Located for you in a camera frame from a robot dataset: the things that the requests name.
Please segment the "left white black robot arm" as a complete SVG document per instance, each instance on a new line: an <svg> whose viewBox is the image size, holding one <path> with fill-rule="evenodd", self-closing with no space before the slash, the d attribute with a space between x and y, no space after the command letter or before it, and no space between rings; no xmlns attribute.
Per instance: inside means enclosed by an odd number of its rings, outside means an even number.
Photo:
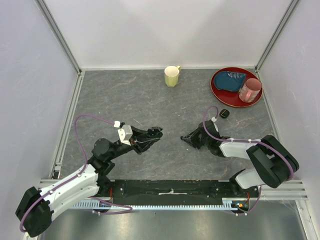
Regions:
<svg viewBox="0 0 320 240"><path fill-rule="evenodd" d="M107 175L115 166L112 160L130 151L138 155L144 153L161 139L162 130L157 126L141 130L122 124L117 130L119 139L115 142L98 139L91 158L86 159L80 169L42 189L34 186L27 189L15 211L20 221L20 231L36 237L56 217L79 201L95 195L106 196L110 191Z"/></svg>

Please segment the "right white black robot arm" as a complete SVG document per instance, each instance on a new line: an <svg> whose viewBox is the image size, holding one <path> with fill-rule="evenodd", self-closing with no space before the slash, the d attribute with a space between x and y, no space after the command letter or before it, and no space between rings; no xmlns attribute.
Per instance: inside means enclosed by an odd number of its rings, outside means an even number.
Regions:
<svg viewBox="0 0 320 240"><path fill-rule="evenodd" d="M276 189L291 180L300 168L298 161L273 135L254 140L221 136L211 120L200 123L196 130L180 139L198 150L207 147L214 156L251 161L253 168L240 170L229 179L229 191L235 197L259 185Z"/></svg>

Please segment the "black earbud charging case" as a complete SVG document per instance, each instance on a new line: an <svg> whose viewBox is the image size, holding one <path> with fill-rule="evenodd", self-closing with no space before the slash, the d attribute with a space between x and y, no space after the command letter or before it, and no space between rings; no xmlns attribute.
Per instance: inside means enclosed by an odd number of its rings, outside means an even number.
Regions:
<svg viewBox="0 0 320 240"><path fill-rule="evenodd" d="M163 136L162 130L163 128L159 126L153 126L147 130L147 136L149 138L161 138Z"/></svg>

